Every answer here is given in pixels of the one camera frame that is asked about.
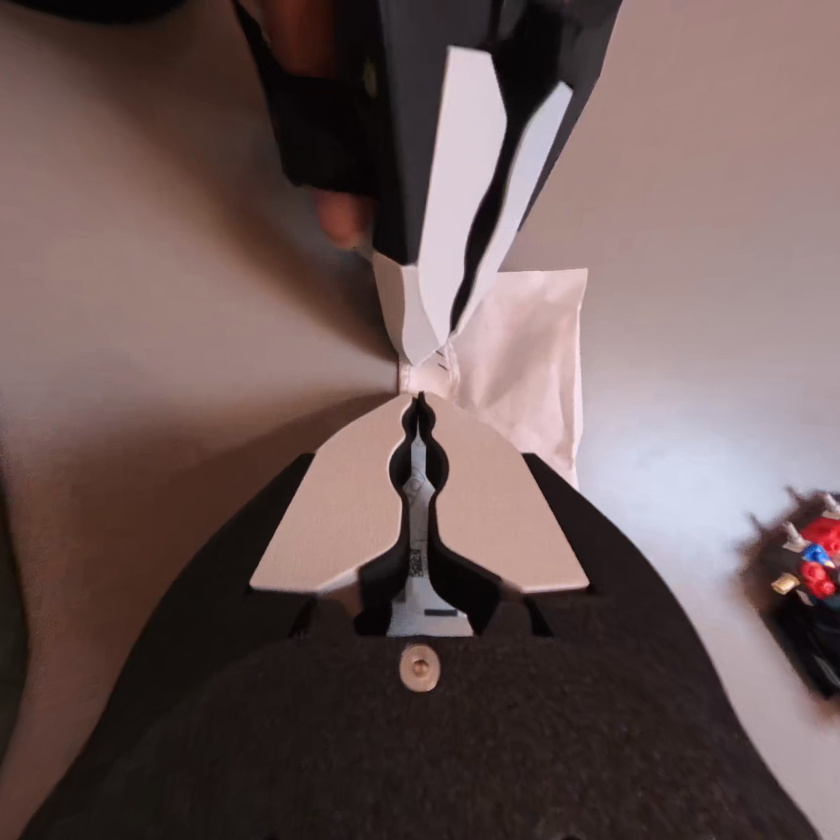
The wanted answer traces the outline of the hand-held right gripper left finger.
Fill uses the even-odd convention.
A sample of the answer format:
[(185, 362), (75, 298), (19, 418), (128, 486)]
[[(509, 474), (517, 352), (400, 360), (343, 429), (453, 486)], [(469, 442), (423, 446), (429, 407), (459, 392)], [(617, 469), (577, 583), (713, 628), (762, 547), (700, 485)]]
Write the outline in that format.
[(402, 394), (321, 445), (249, 579), (254, 592), (336, 604), (362, 636), (386, 636), (411, 563), (416, 398)]

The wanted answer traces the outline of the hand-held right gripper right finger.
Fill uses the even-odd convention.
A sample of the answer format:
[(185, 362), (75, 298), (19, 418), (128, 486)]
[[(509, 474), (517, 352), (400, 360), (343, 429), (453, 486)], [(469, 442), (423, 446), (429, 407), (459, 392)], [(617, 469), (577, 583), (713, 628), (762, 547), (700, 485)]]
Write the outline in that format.
[(443, 397), (417, 398), (434, 494), (427, 567), (435, 592), (483, 634), (499, 605), (586, 592), (591, 582), (523, 454)]

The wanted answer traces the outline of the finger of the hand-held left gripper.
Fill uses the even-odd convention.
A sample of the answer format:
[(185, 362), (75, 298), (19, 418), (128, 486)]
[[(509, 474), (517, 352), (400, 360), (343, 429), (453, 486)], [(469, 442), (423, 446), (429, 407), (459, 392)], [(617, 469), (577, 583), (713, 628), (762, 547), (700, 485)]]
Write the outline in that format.
[(470, 232), (506, 129), (490, 54), (449, 46), (417, 258), (402, 265), (373, 250), (386, 331), (409, 364), (422, 364), (448, 341)]
[(489, 237), (480, 251), (464, 302), (458, 303), (454, 310), (454, 330), (465, 328), (493, 287), (536, 190), (572, 95), (572, 89), (565, 82), (558, 82), (525, 123), (501, 184), (499, 209), (492, 219)]

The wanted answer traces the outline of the lego car model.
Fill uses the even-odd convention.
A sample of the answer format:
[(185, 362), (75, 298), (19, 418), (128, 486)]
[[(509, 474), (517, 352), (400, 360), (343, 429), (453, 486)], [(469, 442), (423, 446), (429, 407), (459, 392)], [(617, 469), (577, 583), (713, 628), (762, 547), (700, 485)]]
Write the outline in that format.
[(773, 640), (805, 686), (838, 705), (838, 492), (785, 488), (767, 521), (752, 518), (745, 585)]

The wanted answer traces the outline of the printed white paper bag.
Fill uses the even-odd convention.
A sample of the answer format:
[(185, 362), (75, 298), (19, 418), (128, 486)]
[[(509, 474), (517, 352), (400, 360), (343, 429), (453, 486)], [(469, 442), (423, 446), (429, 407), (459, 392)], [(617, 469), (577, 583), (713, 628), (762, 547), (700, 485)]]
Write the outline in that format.
[[(399, 392), (431, 392), (538, 455), (578, 489), (583, 430), (580, 317), (586, 269), (501, 272), (463, 330), (420, 365), (398, 363)], [(409, 573), (392, 604), (389, 637), (463, 637), (466, 615), (446, 603), (427, 571), (427, 514), (434, 485), (426, 447), (411, 446)]]

